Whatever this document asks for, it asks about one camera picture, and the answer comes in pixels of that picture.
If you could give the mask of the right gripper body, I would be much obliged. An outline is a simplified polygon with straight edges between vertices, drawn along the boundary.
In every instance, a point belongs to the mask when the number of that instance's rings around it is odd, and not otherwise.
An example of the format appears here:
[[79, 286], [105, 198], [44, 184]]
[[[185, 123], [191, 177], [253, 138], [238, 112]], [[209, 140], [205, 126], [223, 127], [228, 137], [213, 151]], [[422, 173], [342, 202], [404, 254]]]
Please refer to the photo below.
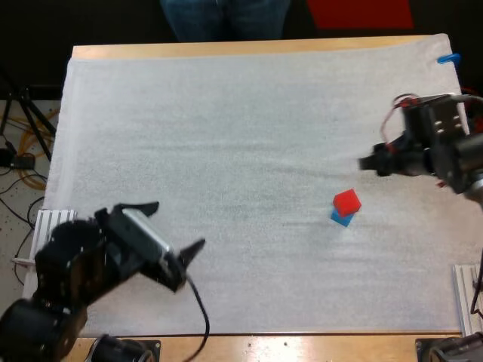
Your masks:
[[401, 135], [390, 140], [386, 126], [397, 109], [405, 110], [413, 103], [395, 103], [389, 110], [380, 126], [381, 143], [373, 146], [371, 154], [371, 169], [378, 176], [385, 177], [393, 174], [402, 176], [433, 176], [434, 170], [429, 150], [411, 135], [406, 121]]

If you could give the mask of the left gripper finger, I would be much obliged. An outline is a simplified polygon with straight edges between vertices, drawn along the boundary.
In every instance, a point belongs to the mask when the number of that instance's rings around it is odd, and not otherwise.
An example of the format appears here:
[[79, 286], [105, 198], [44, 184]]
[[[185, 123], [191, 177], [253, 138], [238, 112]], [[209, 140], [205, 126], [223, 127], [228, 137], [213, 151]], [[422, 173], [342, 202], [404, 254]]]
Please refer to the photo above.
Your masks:
[[194, 258], [202, 251], [206, 243], [204, 238], [200, 238], [197, 241], [192, 242], [190, 245], [180, 249], [177, 260], [184, 267], [188, 268]]
[[139, 210], [144, 215], [151, 216], [158, 211], [159, 202], [153, 201], [145, 204], [120, 204], [119, 207], [121, 210], [124, 210], [124, 209]]

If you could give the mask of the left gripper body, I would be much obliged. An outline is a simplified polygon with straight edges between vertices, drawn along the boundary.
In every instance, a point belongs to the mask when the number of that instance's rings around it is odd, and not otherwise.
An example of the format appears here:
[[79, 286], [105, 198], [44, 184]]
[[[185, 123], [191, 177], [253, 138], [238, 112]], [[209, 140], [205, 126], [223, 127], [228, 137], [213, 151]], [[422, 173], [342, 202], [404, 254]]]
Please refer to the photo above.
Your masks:
[[106, 252], [118, 267], [122, 281], [141, 273], [177, 292], [186, 283], [186, 269], [178, 262], [173, 247], [162, 237], [150, 216], [139, 210], [111, 210], [94, 213], [106, 241]]

